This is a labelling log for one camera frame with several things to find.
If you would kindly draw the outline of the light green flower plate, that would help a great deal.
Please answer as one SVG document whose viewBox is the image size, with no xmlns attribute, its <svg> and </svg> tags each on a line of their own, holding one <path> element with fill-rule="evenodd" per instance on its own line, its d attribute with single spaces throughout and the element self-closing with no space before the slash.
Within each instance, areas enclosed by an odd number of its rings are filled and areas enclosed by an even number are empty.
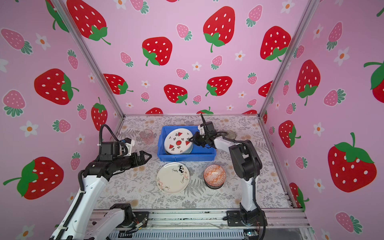
<svg viewBox="0 0 384 240">
<path fill-rule="evenodd" d="M 189 146 L 186 146 L 186 147 L 182 147 L 180 149 L 178 149 L 178 154 L 179 155 L 187 155 L 187 154 L 190 154 L 193 150 L 193 146 L 189 145 Z"/>
</svg>

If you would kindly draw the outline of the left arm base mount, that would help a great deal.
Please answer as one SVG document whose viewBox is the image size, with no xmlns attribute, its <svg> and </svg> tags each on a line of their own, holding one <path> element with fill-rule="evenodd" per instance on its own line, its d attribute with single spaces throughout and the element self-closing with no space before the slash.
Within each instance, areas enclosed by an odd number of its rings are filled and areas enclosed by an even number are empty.
<svg viewBox="0 0 384 240">
<path fill-rule="evenodd" d="M 138 224 L 142 224 L 140 228 L 146 228 L 150 212 L 133 212 L 132 214 L 125 215 L 124 221 L 118 225 L 118 228 L 133 229 Z"/>
</svg>

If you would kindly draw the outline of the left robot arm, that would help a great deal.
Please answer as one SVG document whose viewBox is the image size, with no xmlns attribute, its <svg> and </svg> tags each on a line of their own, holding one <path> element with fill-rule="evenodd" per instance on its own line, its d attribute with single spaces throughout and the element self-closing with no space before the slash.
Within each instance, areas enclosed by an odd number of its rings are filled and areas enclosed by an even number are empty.
<svg viewBox="0 0 384 240">
<path fill-rule="evenodd" d="M 52 233 L 52 240 L 107 240 L 117 227 L 127 227 L 128 234 L 136 233 L 148 222 L 148 217 L 137 218 L 130 204 L 114 204 L 100 221 L 88 227 L 91 215 L 102 191 L 112 177 L 145 165 L 152 155 L 132 152 L 134 141 L 125 138 L 103 141 L 103 124 L 99 131 L 99 153 L 78 174 L 79 191 L 62 222 Z"/>
</svg>

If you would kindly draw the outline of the white watermelon plate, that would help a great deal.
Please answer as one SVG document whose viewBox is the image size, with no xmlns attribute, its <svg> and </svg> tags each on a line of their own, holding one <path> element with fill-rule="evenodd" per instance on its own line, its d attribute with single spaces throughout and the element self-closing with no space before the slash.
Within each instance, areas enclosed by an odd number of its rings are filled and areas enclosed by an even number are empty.
<svg viewBox="0 0 384 240">
<path fill-rule="evenodd" d="M 187 141 L 191 138 L 192 132 L 185 128 L 171 131 L 164 140 L 164 148 L 167 154 L 179 155 L 178 149 L 187 146 Z"/>
</svg>

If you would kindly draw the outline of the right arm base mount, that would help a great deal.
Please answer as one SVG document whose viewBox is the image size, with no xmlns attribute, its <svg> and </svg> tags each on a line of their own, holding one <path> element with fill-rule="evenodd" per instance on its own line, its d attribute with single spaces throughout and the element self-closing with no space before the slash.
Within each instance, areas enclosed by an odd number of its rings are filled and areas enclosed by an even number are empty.
<svg viewBox="0 0 384 240">
<path fill-rule="evenodd" d="M 268 225 L 264 211 L 259 210 L 227 211 L 223 221 L 226 221 L 229 227 L 266 227 Z"/>
</svg>

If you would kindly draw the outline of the cream floral plate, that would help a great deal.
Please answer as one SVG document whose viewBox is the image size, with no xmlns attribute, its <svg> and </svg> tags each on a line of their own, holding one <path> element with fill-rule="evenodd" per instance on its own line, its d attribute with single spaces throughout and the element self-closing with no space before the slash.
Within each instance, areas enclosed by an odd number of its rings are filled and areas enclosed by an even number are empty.
<svg viewBox="0 0 384 240">
<path fill-rule="evenodd" d="M 190 171 L 177 162 L 168 163 L 160 168 L 156 183 L 160 191 L 174 195 L 181 193 L 189 184 Z"/>
</svg>

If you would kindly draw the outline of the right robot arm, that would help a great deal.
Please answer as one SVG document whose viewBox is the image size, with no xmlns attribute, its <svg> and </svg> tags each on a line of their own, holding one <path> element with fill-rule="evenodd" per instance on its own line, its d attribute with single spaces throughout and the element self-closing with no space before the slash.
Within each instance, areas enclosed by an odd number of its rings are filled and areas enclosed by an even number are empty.
<svg viewBox="0 0 384 240">
<path fill-rule="evenodd" d="M 256 222 L 267 225 L 265 212 L 257 203 L 257 181 L 263 168 L 261 159 L 251 141 L 227 138 L 227 132 L 196 132 L 189 141 L 196 146 L 222 150 L 230 154 L 235 173 L 241 179 L 242 200 L 240 217 L 244 225 Z"/>
</svg>

